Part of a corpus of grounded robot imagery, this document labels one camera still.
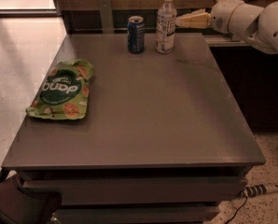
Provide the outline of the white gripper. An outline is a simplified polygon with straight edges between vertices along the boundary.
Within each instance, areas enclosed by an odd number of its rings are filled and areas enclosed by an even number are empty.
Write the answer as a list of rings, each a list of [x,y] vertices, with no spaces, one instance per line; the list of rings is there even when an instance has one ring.
[[[222,34],[229,32],[229,20],[234,10],[243,0],[215,0],[211,14],[204,8],[195,10],[176,18],[176,25],[180,28],[205,29],[210,25]]]

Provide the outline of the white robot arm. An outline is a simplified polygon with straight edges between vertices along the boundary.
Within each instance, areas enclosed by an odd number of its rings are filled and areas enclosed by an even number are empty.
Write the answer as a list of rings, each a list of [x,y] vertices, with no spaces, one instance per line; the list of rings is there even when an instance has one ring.
[[[212,27],[221,34],[236,35],[267,54],[278,54],[278,1],[266,7],[244,0],[215,0],[211,12],[204,8],[176,18],[180,28]]]

